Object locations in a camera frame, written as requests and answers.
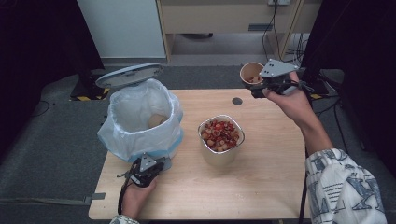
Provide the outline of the person's right patterned sleeve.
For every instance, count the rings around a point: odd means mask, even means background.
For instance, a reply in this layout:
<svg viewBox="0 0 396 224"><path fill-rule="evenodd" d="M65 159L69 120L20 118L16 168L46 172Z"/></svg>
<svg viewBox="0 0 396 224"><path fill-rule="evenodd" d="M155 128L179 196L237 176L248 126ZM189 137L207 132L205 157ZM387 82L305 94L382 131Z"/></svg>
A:
<svg viewBox="0 0 396 224"><path fill-rule="evenodd" d="M375 177L337 148L305 160L312 224L388 224Z"/></svg>

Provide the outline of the black yellow striped stand base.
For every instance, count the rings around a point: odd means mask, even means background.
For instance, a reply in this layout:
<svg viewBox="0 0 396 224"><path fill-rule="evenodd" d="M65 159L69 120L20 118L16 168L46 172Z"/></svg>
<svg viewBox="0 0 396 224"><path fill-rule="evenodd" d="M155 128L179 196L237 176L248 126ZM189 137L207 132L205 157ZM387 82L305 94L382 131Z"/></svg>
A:
<svg viewBox="0 0 396 224"><path fill-rule="evenodd" d="M91 101L91 100L105 100L109 89L99 88L95 81L99 75L91 75L87 81L83 81L81 77L74 89L70 93L71 101Z"/></svg>
<svg viewBox="0 0 396 224"><path fill-rule="evenodd" d="M306 72L302 72L299 74L299 78L305 83L305 85L303 86L303 90L312 98L318 99L321 97L325 97L329 94L329 91L324 81L318 74L312 75Z"/></svg>

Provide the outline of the grey table corner bracket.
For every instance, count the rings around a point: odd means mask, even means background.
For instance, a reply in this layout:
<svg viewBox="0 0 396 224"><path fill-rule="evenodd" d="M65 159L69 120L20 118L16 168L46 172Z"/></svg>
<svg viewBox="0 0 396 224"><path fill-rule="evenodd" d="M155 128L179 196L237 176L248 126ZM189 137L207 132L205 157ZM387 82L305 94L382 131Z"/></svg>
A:
<svg viewBox="0 0 396 224"><path fill-rule="evenodd" d="M94 193L91 196L86 196L83 202L87 205L90 205L95 200L103 200L106 197L104 192Z"/></svg>

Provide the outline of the person's left patterned sleeve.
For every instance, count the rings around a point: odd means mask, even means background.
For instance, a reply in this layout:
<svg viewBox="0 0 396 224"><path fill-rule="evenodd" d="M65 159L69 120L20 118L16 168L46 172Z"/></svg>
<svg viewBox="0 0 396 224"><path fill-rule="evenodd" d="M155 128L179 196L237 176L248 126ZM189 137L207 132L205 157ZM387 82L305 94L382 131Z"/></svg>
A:
<svg viewBox="0 0 396 224"><path fill-rule="evenodd" d="M140 224L140 223L133 218L124 215L117 215L111 219L109 224Z"/></svg>

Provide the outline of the red and beige food scraps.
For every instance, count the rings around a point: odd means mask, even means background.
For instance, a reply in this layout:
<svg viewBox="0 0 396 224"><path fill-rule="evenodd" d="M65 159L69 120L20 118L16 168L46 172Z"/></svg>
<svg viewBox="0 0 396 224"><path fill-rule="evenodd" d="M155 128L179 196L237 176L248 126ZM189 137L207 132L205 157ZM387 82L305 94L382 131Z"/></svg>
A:
<svg viewBox="0 0 396 224"><path fill-rule="evenodd" d="M240 138L236 127L228 120L211 120L200 131L206 146L214 152L224 152L237 145Z"/></svg>

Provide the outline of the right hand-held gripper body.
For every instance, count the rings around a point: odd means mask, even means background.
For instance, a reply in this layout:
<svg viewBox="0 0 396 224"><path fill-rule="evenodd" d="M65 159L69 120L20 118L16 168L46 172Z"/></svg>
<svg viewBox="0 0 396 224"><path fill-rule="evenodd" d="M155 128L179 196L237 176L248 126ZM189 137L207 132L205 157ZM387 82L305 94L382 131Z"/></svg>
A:
<svg viewBox="0 0 396 224"><path fill-rule="evenodd" d="M290 79L291 72L297 72L299 66L270 59L260 72L267 90L286 95L299 87L299 83Z"/></svg>

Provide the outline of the light wooden desk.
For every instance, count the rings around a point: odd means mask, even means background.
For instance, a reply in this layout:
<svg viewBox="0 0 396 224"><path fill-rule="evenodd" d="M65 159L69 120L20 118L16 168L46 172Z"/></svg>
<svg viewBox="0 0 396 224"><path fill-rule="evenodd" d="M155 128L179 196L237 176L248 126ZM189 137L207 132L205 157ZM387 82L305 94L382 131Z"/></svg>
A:
<svg viewBox="0 0 396 224"><path fill-rule="evenodd" d="M311 32L323 0L291 0L268 6L268 0L156 0L165 52L175 34L247 33L250 23L271 23L267 33L275 57L285 57L294 34Z"/></svg>

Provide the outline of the white grey pedal trash can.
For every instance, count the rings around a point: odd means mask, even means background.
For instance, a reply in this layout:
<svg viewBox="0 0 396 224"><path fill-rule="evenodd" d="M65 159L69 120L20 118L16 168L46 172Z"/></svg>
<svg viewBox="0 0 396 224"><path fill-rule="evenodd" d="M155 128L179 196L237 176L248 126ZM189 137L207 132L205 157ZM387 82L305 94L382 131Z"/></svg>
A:
<svg viewBox="0 0 396 224"><path fill-rule="evenodd" d="M116 92L126 87L135 87L152 78L156 79L155 77L162 71L163 66L158 63L133 65L99 77L96 80L96 85L100 88L114 89ZM165 158L165 166L169 169L175 156L172 158L163 157Z"/></svg>

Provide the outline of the square metal food container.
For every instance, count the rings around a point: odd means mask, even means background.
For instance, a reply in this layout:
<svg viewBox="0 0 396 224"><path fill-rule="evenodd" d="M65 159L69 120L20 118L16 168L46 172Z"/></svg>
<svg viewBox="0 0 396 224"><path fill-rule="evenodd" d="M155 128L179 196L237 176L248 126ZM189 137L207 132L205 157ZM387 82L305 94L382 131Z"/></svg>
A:
<svg viewBox="0 0 396 224"><path fill-rule="evenodd" d="M203 129L205 123L207 123L211 120L214 120L214 119L228 120L236 127L236 130L240 134L240 138L239 138L237 145L235 147L233 147L227 151L224 151L224 152L214 152L206 146L204 140L201 138L200 131ZM232 117L230 117L228 115L218 115L218 116L215 116L213 118L203 121L198 127L198 136L199 136L199 139L201 142L201 152L202 152L204 160L208 164L210 164L212 166L217 166L217 167L223 167L223 166L226 166L226 165L232 163L234 158L236 157L238 149L242 146L242 144L245 141L244 131L239 126L239 124Z"/></svg>

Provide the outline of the beige round object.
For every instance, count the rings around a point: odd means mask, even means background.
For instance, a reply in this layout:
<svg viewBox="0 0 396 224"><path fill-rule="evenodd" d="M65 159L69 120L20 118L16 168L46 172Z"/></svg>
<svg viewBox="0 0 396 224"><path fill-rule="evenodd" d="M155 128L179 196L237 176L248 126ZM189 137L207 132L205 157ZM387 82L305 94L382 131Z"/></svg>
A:
<svg viewBox="0 0 396 224"><path fill-rule="evenodd" d="M159 115L159 114L153 114L149 120L148 120L148 126L150 128L157 127L161 125L162 123L166 122L168 120L168 117Z"/></svg>

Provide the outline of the person's left hand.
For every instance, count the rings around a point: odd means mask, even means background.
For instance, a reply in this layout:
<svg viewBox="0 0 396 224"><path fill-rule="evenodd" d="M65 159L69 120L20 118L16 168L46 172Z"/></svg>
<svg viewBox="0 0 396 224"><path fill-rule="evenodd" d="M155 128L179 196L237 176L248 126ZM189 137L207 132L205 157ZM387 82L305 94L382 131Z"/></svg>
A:
<svg viewBox="0 0 396 224"><path fill-rule="evenodd" d="M129 181L124 192L121 213L122 214L140 214L150 193L157 186L157 177L155 177L148 187L140 188L132 181Z"/></svg>

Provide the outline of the white cabinet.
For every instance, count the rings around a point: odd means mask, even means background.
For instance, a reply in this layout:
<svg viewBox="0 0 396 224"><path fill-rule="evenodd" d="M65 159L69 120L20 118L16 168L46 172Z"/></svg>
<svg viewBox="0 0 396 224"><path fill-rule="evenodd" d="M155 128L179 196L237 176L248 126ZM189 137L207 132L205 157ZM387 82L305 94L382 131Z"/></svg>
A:
<svg viewBox="0 0 396 224"><path fill-rule="evenodd" d="M78 0L99 55L164 58L156 0Z"/></svg>

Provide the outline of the brown paper cup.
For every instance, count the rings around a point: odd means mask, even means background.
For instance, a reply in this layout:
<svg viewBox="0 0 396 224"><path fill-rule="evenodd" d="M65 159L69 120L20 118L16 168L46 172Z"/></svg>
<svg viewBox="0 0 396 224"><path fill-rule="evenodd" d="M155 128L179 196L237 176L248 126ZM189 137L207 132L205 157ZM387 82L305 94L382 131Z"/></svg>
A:
<svg viewBox="0 0 396 224"><path fill-rule="evenodd" d="M240 78L245 87L248 87L248 79L251 77L261 77L260 72L263 69L261 63L246 63L240 70Z"/></svg>

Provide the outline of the translucent white plastic bin liner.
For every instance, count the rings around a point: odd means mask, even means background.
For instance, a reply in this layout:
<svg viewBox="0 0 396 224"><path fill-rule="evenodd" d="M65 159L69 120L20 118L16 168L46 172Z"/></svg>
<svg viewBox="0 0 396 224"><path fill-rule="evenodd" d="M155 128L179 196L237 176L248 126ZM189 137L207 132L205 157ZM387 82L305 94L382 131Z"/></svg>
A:
<svg viewBox="0 0 396 224"><path fill-rule="evenodd" d="M168 120L150 128L153 114ZM124 161L132 162L145 152L152 157L172 158L183 138L182 118L178 98L152 78L111 95L106 121L97 135L111 153Z"/></svg>

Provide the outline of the person's right hand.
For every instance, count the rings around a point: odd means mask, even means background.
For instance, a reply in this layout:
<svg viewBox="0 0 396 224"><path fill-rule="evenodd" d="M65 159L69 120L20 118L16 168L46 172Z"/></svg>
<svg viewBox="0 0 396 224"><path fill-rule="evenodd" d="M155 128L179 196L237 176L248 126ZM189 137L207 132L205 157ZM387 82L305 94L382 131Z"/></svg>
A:
<svg viewBox="0 0 396 224"><path fill-rule="evenodd" d="M298 127L311 127L318 121L302 90L295 89L287 95L279 95L267 89L264 89L262 93L268 100L277 104Z"/></svg>

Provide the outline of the person's patterned sleeve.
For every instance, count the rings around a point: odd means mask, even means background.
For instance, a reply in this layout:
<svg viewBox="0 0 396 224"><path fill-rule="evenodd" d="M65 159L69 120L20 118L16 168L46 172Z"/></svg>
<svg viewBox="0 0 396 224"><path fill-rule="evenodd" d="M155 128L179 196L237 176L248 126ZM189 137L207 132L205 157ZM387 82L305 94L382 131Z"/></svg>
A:
<svg viewBox="0 0 396 224"><path fill-rule="evenodd" d="M140 224L140 223L133 218L124 215L117 215L111 219L109 224Z"/></svg>
<svg viewBox="0 0 396 224"><path fill-rule="evenodd" d="M305 160L312 224L388 224L375 177L337 148Z"/></svg>

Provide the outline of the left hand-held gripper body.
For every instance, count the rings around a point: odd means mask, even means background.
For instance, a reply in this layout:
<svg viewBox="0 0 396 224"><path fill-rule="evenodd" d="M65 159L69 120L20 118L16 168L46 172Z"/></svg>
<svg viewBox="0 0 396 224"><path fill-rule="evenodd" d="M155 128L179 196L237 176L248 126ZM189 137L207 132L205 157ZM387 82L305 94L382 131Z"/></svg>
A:
<svg viewBox="0 0 396 224"><path fill-rule="evenodd" d="M165 163L156 164L156 159L144 153L133 162L128 176L138 187L146 188L158 175L158 169L164 166Z"/></svg>

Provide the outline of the grey label on desk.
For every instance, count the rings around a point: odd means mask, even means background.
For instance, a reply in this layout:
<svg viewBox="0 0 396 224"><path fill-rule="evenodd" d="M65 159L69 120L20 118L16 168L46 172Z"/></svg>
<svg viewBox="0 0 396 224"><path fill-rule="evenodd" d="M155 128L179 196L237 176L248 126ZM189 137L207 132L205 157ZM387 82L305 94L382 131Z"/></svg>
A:
<svg viewBox="0 0 396 224"><path fill-rule="evenodd" d="M250 23L247 29L250 32L271 31L273 25L271 23Z"/></svg>

